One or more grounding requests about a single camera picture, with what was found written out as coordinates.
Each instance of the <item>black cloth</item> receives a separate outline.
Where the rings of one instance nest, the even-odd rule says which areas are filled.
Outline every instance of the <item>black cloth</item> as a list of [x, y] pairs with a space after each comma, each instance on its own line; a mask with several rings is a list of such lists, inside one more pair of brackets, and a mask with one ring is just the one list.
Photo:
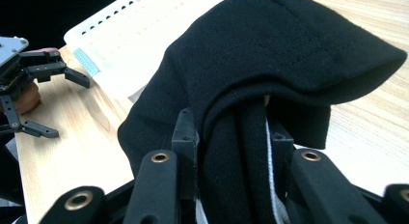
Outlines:
[[0, 36], [27, 39], [27, 50], [60, 48], [70, 28], [114, 1], [0, 0]]
[[171, 148], [177, 114], [190, 107], [209, 223], [274, 223], [265, 119], [323, 149], [331, 104], [371, 92], [405, 59], [312, 0], [225, 0], [168, 47], [119, 140], [137, 176], [146, 153]]

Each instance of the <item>wooden surface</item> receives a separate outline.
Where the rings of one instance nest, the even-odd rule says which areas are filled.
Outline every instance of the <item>wooden surface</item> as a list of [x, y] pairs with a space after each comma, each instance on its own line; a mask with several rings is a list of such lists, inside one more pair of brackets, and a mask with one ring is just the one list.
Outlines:
[[[409, 0], [315, 1], [409, 52]], [[71, 56], [66, 61], [81, 69]], [[16, 136], [30, 223], [76, 186], [98, 185], [109, 192], [132, 179], [116, 139], [130, 102], [111, 100], [96, 84], [86, 90], [63, 76], [40, 88], [41, 105], [22, 119], [57, 128], [61, 137]], [[333, 107], [324, 152], [353, 183], [378, 194], [388, 183], [409, 183], [408, 88], [406, 62], [368, 96]]]
[[[60, 52], [69, 67], [82, 70], [65, 47]], [[133, 179], [117, 139], [117, 128], [132, 105], [129, 100], [112, 100], [94, 81], [85, 89], [63, 75], [39, 87], [41, 104], [21, 120], [58, 129], [60, 137], [16, 135], [30, 223], [38, 223], [62, 194], [75, 187], [95, 185], [108, 193]]]

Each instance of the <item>robotic arm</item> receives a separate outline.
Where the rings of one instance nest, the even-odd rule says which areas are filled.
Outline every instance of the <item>robotic arm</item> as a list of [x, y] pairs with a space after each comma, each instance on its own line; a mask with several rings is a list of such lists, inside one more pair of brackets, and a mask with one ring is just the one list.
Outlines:
[[0, 100], [7, 116], [8, 124], [0, 126], [0, 135], [24, 132], [37, 137], [56, 138], [58, 130], [31, 121], [22, 124], [15, 111], [13, 101], [19, 98], [21, 89], [34, 79], [38, 83], [51, 80], [51, 76], [64, 74], [70, 80], [85, 88], [90, 88], [90, 79], [67, 67], [60, 52], [21, 53], [28, 41], [20, 38], [0, 37]]

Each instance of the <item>wooden table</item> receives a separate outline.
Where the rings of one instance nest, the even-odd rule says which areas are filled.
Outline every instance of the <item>wooden table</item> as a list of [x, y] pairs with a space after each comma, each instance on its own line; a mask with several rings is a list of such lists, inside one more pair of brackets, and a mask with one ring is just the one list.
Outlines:
[[[409, 52], [409, 0], [315, 0]], [[82, 70], [66, 48], [68, 65]], [[117, 127], [131, 102], [84, 89], [63, 76], [41, 83], [41, 104], [22, 117], [56, 128], [60, 138], [16, 135], [30, 223], [81, 185], [110, 192], [132, 179]], [[409, 63], [380, 88], [333, 107], [327, 153], [355, 184], [382, 194], [390, 182], [409, 183]]]

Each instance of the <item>fabric fold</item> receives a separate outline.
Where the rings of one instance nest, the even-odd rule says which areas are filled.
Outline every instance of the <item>fabric fold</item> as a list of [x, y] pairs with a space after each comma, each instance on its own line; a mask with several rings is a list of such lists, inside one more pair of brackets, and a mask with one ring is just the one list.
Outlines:
[[274, 223], [265, 133], [256, 133], [265, 118], [323, 149], [330, 106], [371, 92], [405, 59], [312, 0], [225, 0], [168, 47], [119, 140], [136, 176], [145, 154], [171, 148], [177, 114], [190, 107], [209, 223]]

